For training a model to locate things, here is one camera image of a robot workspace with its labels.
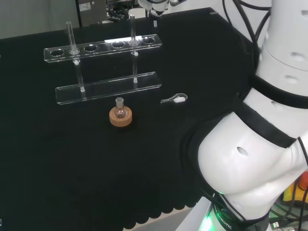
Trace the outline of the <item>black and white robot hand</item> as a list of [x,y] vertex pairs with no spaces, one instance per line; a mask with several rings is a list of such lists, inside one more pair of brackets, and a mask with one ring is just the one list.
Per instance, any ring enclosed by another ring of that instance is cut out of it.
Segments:
[[138,0],[138,4],[147,11],[149,17],[158,19],[162,17],[168,0]]

